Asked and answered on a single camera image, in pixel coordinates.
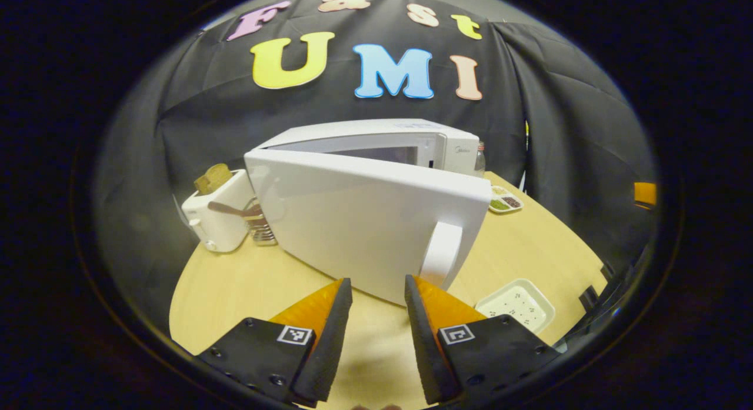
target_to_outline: blue letter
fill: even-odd
[[[360,44],[353,46],[353,51],[361,56],[361,86],[355,90],[358,98],[376,98],[384,94],[384,90],[377,85],[377,75],[382,78],[382,83],[392,96],[400,92],[405,78],[408,79],[408,86],[403,90],[405,96],[434,96],[428,86],[428,61],[431,59],[428,51],[411,48],[403,54],[398,64],[395,64],[381,45]]]

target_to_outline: table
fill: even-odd
[[[554,320],[538,337],[552,345],[585,314],[578,297],[589,286],[601,293],[602,262],[559,219],[493,172],[492,185],[511,191],[524,208],[487,212],[481,231],[448,292],[475,305],[517,278],[529,279],[554,306]],[[181,274],[169,313],[170,335],[196,355],[240,319],[269,319],[334,279],[286,254],[256,246],[251,238],[230,254],[194,250]],[[341,361],[328,402],[317,408],[354,405],[404,410],[425,408],[411,326],[404,306],[353,289]]]

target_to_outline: microwave door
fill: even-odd
[[[452,284],[492,198],[486,179],[391,161],[255,149],[245,164],[280,247],[399,305],[406,274]]]

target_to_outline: white tray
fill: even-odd
[[[554,307],[529,279],[516,279],[480,300],[476,310],[486,317],[509,314],[533,333],[554,320]]]
[[[519,204],[519,206],[518,207],[510,206],[510,203],[505,202],[504,198],[512,198]],[[494,207],[492,207],[491,202],[489,202],[490,211],[495,212],[496,214],[508,214],[509,212],[516,212],[522,209],[522,207],[524,207],[524,203],[522,203],[522,200],[520,200],[519,198],[517,198],[517,196],[510,193],[510,191],[506,190],[503,187],[492,185],[492,201],[495,201],[495,200],[500,200],[502,203],[505,203],[505,205],[509,207],[508,209],[495,209]]]

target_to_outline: microwave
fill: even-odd
[[[478,137],[420,119],[288,129],[245,153],[277,243],[333,278],[404,305],[407,274],[449,288],[481,229]]]
[[[422,119],[341,121],[291,128],[254,149],[316,152],[473,175],[478,136]]]

